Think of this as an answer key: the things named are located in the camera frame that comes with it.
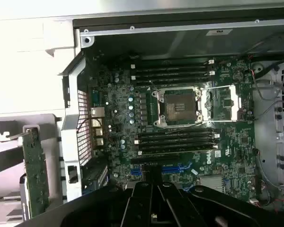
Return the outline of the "grey chipset heatsink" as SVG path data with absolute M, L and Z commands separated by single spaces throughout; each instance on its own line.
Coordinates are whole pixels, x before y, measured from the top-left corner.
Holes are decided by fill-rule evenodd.
M 219 192 L 224 192 L 221 175 L 210 175 L 200 177 L 200 184 Z

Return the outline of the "black expansion slot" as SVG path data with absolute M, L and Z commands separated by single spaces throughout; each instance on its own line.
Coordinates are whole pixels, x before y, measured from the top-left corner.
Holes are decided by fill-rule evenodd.
M 152 156 L 152 157 L 141 157 L 141 158 L 133 158 L 130 160 L 132 165 L 141 164 L 141 163 L 149 163 L 149 162 L 160 162 L 167 160 L 178 160 L 180 156 Z

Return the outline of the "green motherboard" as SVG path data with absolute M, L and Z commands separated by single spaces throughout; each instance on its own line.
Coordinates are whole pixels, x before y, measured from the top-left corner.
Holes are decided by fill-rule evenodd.
M 132 168 L 143 166 L 177 166 L 187 165 L 192 162 L 189 169 L 177 174 L 162 174 L 162 179 L 172 182 L 179 188 L 190 185 L 200 185 L 200 177 L 210 175 L 221 175 L 224 194 L 233 196 L 243 201 L 248 201 L 256 196 L 256 161 L 253 155 L 255 146 L 254 132 L 254 105 L 251 92 L 250 80 L 250 62 L 248 60 L 225 62 L 218 57 L 208 57 L 216 60 L 213 64 L 177 64 L 177 65 L 135 65 L 136 61 L 143 61 L 139 55 L 125 54 L 119 57 L 109 57 L 107 59 L 88 55 L 86 57 L 85 73 L 88 77 L 89 108 L 104 107 L 105 117 L 103 119 L 104 145 L 92 148 L 97 154 L 105 155 L 109 163 L 109 179 L 116 182 L 122 188 L 128 188 L 130 184 L 142 179 L 142 175 L 133 176 L 130 174 Z M 157 71 L 157 72 L 132 72 L 132 69 L 156 68 L 168 66 L 188 66 L 204 65 L 211 66 L 211 69 L 200 70 L 175 70 L 175 71 Z M 153 73 L 176 73 L 176 72 L 208 72 L 215 71 L 211 76 L 177 76 L 177 77 L 150 77 L 138 78 L 136 75 Z M 192 127 L 163 129 L 153 125 L 157 120 L 157 108 L 151 97 L 152 86 L 136 86 L 131 83 L 132 80 L 147 79 L 196 79 L 210 78 L 211 81 L 192 84 L 163 85 L 166 87 L 188 87 L 194 86 L 200 89 L 208 87 L 219 87 L 226 85 L 235 85 L 236 92 L 241 98 L 241 108 L 238 111 L 240 120 L 249 120 L 250 122 L 227 122 L 227 123 L 201 123 Z M 134 98 L 133 102 L 128 101 L 128 97 Z M 128 106 L 133 105 L 134 109 L 129 110 Z M 134 113 L 134 118 L 130 118 L 129 113 Z M 89 124 L 91 127 L 91 117 L 89 114 Z M 176 134 L 165 136 L 138 137 L 143 132 L 158 131 L 178 131 L 187 129 L 213 128 L 220 130 L 216 134 Z M 139 144 L 136 140 L 146 138 L 191 138 L 191 137 L 212 137 L 215 140 L 203 141 L 217 143 L 211 149 L 212 152 L 206 153 L 184 153 L 171 155 L 155 156 L 180 156 L 178 160 L 167 160 L 160 162 L 149 162 L 132 165 L 130 160 L 141 158 L 138 156 Z M 159 144 L 180 144 L 185 142 L 163 142 Z M 155 152 L 173 152 L 195 149 L 177 149 L 177 150 L 149 150 L 142 151 L 146 153 Z

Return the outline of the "metal rear port stack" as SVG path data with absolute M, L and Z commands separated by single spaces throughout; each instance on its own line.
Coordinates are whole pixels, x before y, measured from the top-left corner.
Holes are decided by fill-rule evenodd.
M 104 107 L 92 107 L 90 109 L 91 135 L 93 147 L 104 145 L 103 119 L 105 117 Z

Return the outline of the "thin metal locking lever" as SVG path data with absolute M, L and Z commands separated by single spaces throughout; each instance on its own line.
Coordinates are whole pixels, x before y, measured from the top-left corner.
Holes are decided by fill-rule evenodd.
M 235 121 L 235 120 L 202 120 L 202 121 L 199 121 L 199 122 L 202 122 L 202 123 L 227 123 L 227 122 L 250 122 L 249 120 L 238 120 L 238 121 Z
M 153 91 L 155 91 L 157 93 L 160 92 L 160 89 L 158 89 L 158 87 L 154 84 L 154 82 L 152 80 L 149 80 L 149 83 L 151 84 Z

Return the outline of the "metal drive cage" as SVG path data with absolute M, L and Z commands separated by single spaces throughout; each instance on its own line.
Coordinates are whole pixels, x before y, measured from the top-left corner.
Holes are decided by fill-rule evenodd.
M 284 63 L 257 79 L 253 100 L 259 200 L 267 210 L 284 212 Z

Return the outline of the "CPU socket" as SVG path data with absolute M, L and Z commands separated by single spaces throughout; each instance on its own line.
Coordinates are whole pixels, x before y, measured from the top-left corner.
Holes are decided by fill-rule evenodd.
M 166 87 L 151 92 L 157 108 L 153 125 L 163 129 L 192 127 L 204 120 L 198 87 Z

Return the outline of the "metal socket cover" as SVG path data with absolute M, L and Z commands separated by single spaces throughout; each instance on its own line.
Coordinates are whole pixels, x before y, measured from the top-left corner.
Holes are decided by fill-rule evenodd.
M 237 121 L 241 98 L 236 92 L 235 85 L 203 88 L 198 108 L 202 120 Z

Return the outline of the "black and grey PC case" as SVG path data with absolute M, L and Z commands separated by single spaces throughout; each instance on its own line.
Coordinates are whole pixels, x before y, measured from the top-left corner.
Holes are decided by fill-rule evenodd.
M 107 157 L 97 154 L 91 144 L 85 73 L 88 55 L 104 59 L 136 54 L 145 60 L 211 56 L 225 62 L 248 60 L 252 95 L 257 79 L 284 63 L 284 19 L 251 18 L 229 22 L 211 19 L 203 23 L 200 20 L 172 21 L 170 15 L 162 20 L 156 15 L 147 15 L 133 20 L 126 17 L 79 19 L 74 21 L 74 27 L 79 34 L 80 52 L 63 72 L 62 79 L 66 111 L 62 147 L 68 201 L 109 183 L 116 184 L 109 179 Z M 244 202 L 263 208 L 259 200 L 262 188 L 257 165 L 259 151 L 255 146 L 252 151 L 256 161 L 256 196 Z

